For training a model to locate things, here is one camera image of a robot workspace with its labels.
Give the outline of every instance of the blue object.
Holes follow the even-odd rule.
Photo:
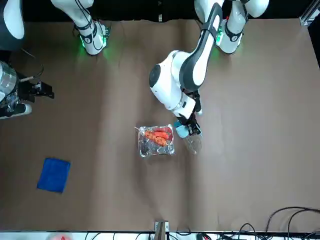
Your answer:
[[[180,138],[184,139],[189,136],[189,130],[186,126],[182,125],[179,121],[176,121],[174,124],[176,133]]]
[[[51,192],[62,193],[65,189],[70,162],[56,158],[46,158],[36,187]]]

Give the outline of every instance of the brown table surface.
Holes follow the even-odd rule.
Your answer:
[[[286,206],[320,208],[320,71],[298,19],[250,20],[233,55],[212,51],[200,93],[202,150],[175,135],[174,156],[141,158],[134,126],[167,125],[172,114],[149,89],[149,72],[172,50],[192,51],[192,20],[113,22],[108,48],[89,56],[69,23],[30,23],[25,48],[45,67],[55,99],[0,121],[0,228],[262,231]],[[22,52],[12,64],[32,75]],[[71,162],[64,193],[36,188],[46,157]],[[292,211],[270,230],[286,231]],[[302,213],[292,231],[313,231]]]

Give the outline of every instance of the metal canister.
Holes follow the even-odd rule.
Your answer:
[[[17,79],[16,71],[0,61],[0,91],[5,95],[10,94],[16,86]]]

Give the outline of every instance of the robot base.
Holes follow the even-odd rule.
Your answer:
[[[228,35],[226,34],[225,25],[227,20],[224,19],[221,23],[221,40],[217,42],[216,45],[226,54],[233,54],[238,46],[240,45],[242,35],[237,39],[237,41],[231,41]]]
[[[97,55],[107,46],[107,36],[109,30],[105,25],[101,24],[98,21],[95,21],[94,24],[97,27],[96,35],[93,37],[93,41],[91,43],[87,43],[86,40],[82,40],[82,45],[85,48],[85,51],[89,55]]]

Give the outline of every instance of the black cable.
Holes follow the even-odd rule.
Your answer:
[[[227,236],[224,235],[222,233],[219,234],[219,238],[217,238],[216,240],[233,240],[233,236],[235,236],[236,234],[232,235],[232,236]]]
[[[313,208],[299,210],[299,211],[296,211],[294,214],[292,214],[292,216],[290,217],[289,222],[288,222],[288,239],[290,237],[290,224],[291,224],[292,219],[294,218],[295,215],[297,215],[299,213],[303,213],[303,212],[313,212],[313,213],[320,214],[319,210],[313,209]]]
[[[78,31],[76,24],[73,24],[73,29],[72,29],[72,36],[73,36],[73,37],[76,36],[76,35],[75,35],[75,30]]]
[[[189,236],[191,234],[191,229],[190,227],[188,227],[188,233],[181,233],[181,232],[178,232],[179,230],[179,226],[176,228],[176,234],[180,235],[180,236]]]
[[[37,58],[36,58],[34,55],[32,55],[30,52],[28,52],[27,50],[25,50],[25,49],[23,49],[23,48],[21,48],[21,50],[22,50],[25,54],[27,54],[28,56],[32,57],[33,59],[35,59],[35,60],[37,61]],[[24,81],[27,81],[27,80],[32,80],[32,79],[36,79],[36,78],[40,77],[41,74],[44,72],[45,67],[44,67],[44,65],[43,65],[41,62],[39,62],[39,63],[40,63],[40,65],[41,65],[41,70],[40,70],[36,75],[33,75],[33,76],[30,76],[30,77],[26,77],[26,78],[21,79],[20,82],[24,82]]]
[[[196,22],[196,24],[198,25],[198,27],[199,27],[199,30],[200,30],[200,32],[202,31],[202,27],[200,26],[200,21],[198,21],[198,20],[195,20],[195,22]]]
[[[135,240],[137,240],[137,239],[138,239],[138,237],[139,237],[141,234],[142,234],[142,233],[139,233],[139,234],[136,236]]]
[[[315,212],[315,213],[320,213],[320,210],[319,210],[319,209],[314,209],[314,208],[309,208],[309,207],[288,206],[288,207],[280,208],[280,209],[278,209],[277,211],[275,211],[274,213],[272,213],[271,216],[269,217],[268,222],[267,222],[266,227],[265,227],[265,233],[267,233],[268,230],[269,230],[270,222],[271,222],[271,219],[273,218],[273,216],[274,216],[275,214],[281,212],[281,211],[288,210],[288,209],[301,209],[301,210],[313,211],[313,212]]]
[[[297,214],[299,214],[299,213],[306,212],[306,211],[308,211],[308,210],[303,209],[303,210],[296,211],[296,212],[295,212],[294,214],[292,214],[292,216],[290,217],[289,222],[288,222],[288,239],[290,238],[290,224],[291,224],[292,219],[294,218],[295,215],[297,215]]]
[[[89,22],[89,19],[87,18],[86,14],[84,13],[83,10],[85,10],[89,15],[90,15],[90,13],[84,8],[84,6],[82,6],[82,4],[81,4],[81,2],[80,2],[79,0],[74,0],[74,1],[75,1],[76,5],[78,6],[78,8],[81,10],[82,14],[84,15],[86,21],[88,22],[88,25],[90,26],[93,47],[95,48],[95,50],[100,51],[100,50],[103,48],[103,46],[104,46],[104,42],[102,43],[102,45],[101,45],[101,47],[100,47],[99,49],[96,48],[96,46],[95,46],[95,41],[94,41],[94,35],[93,35],[93,32],[92,32],[93,29],[92,29],[92,27],[91,27],[91,24],[90,24],[90,22]],[[101,33],[102,33],[102,35],[103,35],[104,32],[103,32],[103,30],[102,30],[101,23],[100,23],[100,22],[98,22],[98,23],[99,23],[99,26],[100,26]]]
[[[250,226],[250,227],[252,228],[253,232],[256,233],[255,228],[254,228],[249,222],[246,222],[245,224],[243,224],[243,225],[240,227],[240,230],[239,230],[239,232],[238,232],[238,240],[240,239],[240,233],[241,233],[241,232],[245,232],[245,231],[242,231],[242,229],[243,229],[245,226]],[[259,238],[257,234],[254,234],[254,233],[249,232],[249,231],[248,231],[247,233],[250,233],[250,234],[254,235],[254,239],[255,239],[255,240],[257,240],[257,238]]]
[[[169,234],[169,236],[174,238],[175,240],[179,240],[178,238],[176,238],[175,236],[172,236],[171,234]]]
[[[304,237],[304,239],[309,239],[309,237],[311,237],[312,235],[314,234],[318,234],[320,233],[319,231],[314,231],[314,232],[311,232],[310,234],[308,234],[307,236]]]
[[[102,232],[98,232],[96,235],[94,235],[93,238],[91,238],[91,240],[94,240],[98,235],[102,234]]]
[[[191,234],[191,232],[188,232],[188,233],[176,232],[176,234],[178,234],[180,236],[189,236]]]
[[[111,33],[111,27],[112,27],[112,21],[110,21],[109,35],[110,35],[110,33]]]

